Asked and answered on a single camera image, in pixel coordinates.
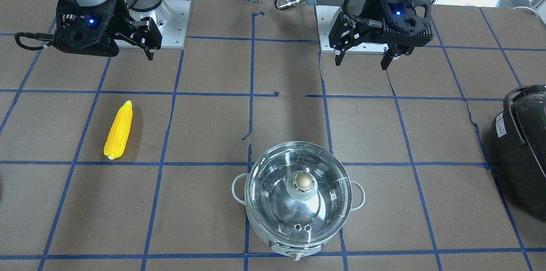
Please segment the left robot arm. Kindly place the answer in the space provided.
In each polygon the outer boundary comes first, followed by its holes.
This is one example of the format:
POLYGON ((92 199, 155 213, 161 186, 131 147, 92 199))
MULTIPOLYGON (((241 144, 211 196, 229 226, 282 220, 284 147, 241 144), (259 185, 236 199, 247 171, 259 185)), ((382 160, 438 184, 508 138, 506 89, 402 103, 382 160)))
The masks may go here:
POLYGON ((305 0, 310 5, 338 8, 330 24, 328 45, 335 63, 363 43, 386 45, 383 70, 401 55, 411 55, 434 37, 431 0, 305 0))

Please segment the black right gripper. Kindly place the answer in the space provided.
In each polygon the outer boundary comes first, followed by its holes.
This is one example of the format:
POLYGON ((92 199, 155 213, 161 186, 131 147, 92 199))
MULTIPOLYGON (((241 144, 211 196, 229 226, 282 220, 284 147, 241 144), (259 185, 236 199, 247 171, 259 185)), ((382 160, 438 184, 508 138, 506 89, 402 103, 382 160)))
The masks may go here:
POLYGON ((152 61, 162 39, 154 19, 134 20, 125 0, 107 0, 94 6, 58 0, 52 45, 64 53, 115 57, 119 53, 115 41, 123 40, 143 49, 152 61))

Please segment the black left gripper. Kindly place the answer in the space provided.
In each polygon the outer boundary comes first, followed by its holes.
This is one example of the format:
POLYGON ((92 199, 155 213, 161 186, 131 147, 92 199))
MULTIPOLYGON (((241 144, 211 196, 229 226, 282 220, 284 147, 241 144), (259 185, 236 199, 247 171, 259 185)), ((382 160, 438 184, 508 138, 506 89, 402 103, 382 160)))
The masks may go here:
POLYGON ((432 40, 430 0, 365 0, 360 14, 344 0, 329 32, 335 65, 341 66, 346 51, 363 42, 386 44, 380 66, 387 70, 402 54, 432 40))

